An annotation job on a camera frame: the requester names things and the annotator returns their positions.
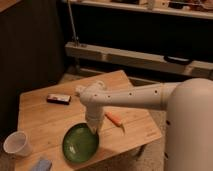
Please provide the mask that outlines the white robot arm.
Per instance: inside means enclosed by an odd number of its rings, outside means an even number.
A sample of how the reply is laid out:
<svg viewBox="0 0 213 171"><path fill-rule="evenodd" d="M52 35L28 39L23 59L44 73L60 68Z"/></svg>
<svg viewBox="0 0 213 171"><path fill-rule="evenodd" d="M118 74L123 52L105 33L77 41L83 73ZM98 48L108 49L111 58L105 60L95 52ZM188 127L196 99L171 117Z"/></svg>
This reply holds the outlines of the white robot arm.
<svg viewBox="0 0 213 171"><path fill-rule="evenodd" d="M203 78L108 90L102 81L77 88L93 131L105 106L167 112L165 171L213 171L213 81Z"/></svg>

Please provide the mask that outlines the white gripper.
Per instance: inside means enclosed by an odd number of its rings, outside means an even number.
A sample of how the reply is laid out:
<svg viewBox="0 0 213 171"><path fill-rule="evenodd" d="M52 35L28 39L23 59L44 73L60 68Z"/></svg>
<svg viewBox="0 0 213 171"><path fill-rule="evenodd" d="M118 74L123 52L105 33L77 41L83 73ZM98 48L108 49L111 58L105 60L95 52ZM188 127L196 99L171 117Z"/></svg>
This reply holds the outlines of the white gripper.
<svg viewBox="0 0 213 171"><path fill-rule="evenodd" d="M87 106L85 119L93 134L99 133L104 120L104 110L100 106Z"/></svg>

